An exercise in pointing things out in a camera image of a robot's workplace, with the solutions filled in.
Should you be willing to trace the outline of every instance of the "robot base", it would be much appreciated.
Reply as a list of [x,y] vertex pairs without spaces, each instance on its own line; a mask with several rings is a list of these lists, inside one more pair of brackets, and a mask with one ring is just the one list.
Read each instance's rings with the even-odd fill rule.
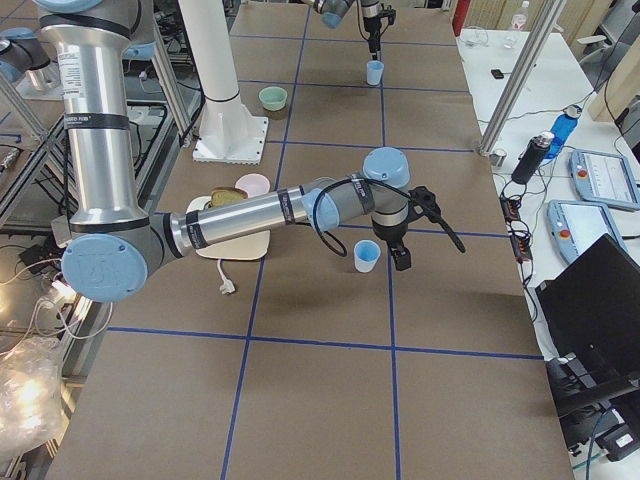
[[253,117],[239,102],[221,108],[207,101],[200,140],[193,151],[198,162],[258,164],[262,158],[269,119]]

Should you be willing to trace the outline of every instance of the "light blue bowl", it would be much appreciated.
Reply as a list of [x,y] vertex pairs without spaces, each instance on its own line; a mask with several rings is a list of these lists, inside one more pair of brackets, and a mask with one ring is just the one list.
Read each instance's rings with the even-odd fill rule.
[[260,90],[258,98],[266,110],[277,112],[287,103],[287,91],[280,87],[267,87]]

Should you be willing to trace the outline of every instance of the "white cable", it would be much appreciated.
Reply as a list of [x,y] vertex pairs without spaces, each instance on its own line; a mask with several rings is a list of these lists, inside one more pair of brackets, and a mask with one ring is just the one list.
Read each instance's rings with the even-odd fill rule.
[[42,265],[43,263],[57,262],[58,260],[60,260],[60,258],[49,258],[47,260],[40,260],[39,262],[32,263],[31,265],[28,265],[28,266],[24,267],[22,270],[20,270],[18,273],[16,273],[11,280],[7,280],[6,282],[0,282],[0,287],[4,287],[5,285],[9,285],[11,282],[15,281],[20,275],[22,275],[24,272],[29,270],[31,267],[35,267],[36,265]]
[[51,304],[51,302],[49,302],[48,300],[43,299],[42,297],[40,297],[38,299],[38,301],[36,302],[35,307],[33,308],[33,312],[31,313],[31,319],[29,320],[29,325],[27,325],[27,329],[25,330],[24,334],[22,335],[22,338],[20,338],[20,340],[18,341],[18,343],[16,343],[13,347],[11,347],[9,350],[7,350],[6,352],[2,352],[0,353],[0,358],[4,357],[5,355],[9,355],[11,352],[13,352],[16,348],[18,348],[18,346],[25,341],[25,339],[29,336],[29,333],[31,333],[31,330],[33,329],[33,325],[36,322],[36,318],[38,316],[38,313],[40,313],[40,310],[45,306],[46,303]]
[[143,82],[147,81],[148,77],[147,77],[147,75],[146,75],[146,74],[145,74],[145,75],[143,75],[143,73],[144,73],[144,72],[142,72],[140,75],[138,75],[138,80],[140,81],[140,88],[142,89],[142,91],[143,91],[144,93],[147,93],[147,94],[149,94],[149,95],[155,95],[155,94],[158,94],[158,93],[164,93],[162,90],[158,90],[158,91],[156,91],[156,92],[150,92],[149,90],[147,90],[146,88],[144,88],[144,83],[143,83]]
[[231,295],[236,291],[236,286],[233,284],[231,280],[227,278],[227,276],[222,271],[222,259],[218,259],[218,272],[220,273],[220,278],[222,278],[222,285],[220,285],[220,293],[223,295]]
[[74,323],[73,323],[73,324],[71,324],[71,325],[67,325],[67,324],[63,321],[63,322],[62,322],[62,327],[66,330],[67,334],[68,334],[71,338],[73,338],[73,339],[75,339],[75,340],[88,340],[88,339],[90,339],[90,338],[97,337],[100,333],[104,332],[104,331],[106,330],[106,328],[109,326],[109,323],[111,323],[111,318],[112,318],[112,317],[113,317],[113,302],[110,302],[110,303],[109,303],[109,313],[107,314],[107,319],[104,321],[104,324],[103,324],[103,325],[102,325],[102,326],[101,326],[97,331],[93,332],[91,335],[85,335],[85,336],[80,337],[80,336],[78,336],[78,335],[74,334],[74,333],[71,331],[71,328],[70,328],[70,327],[71,327],[71,326],[73,326],[73,325],[75,325],[75,323],[77,323],[77,322],[74,322]]

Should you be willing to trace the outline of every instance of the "white plate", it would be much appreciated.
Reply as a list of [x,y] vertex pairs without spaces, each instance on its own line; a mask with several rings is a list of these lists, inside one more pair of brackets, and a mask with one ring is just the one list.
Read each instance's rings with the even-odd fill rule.
[[[211,197],[194,198],[187,212],[203,210]],[[206,248],[196,250],[196,253],[205,258],[221,258],[223,260],[257,260],[266,255],[269,248],[271,232],[252,233],[245,237],[234,238],[225,242],[216,243]]]

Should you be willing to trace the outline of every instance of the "white pole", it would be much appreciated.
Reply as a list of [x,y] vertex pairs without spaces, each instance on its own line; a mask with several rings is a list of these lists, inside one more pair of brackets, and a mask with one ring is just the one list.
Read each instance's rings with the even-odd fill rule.
[[259,163],[267,135],[266,117],[242,104],[221,0],[179,0],[200,84],[206,96],[199,161]]

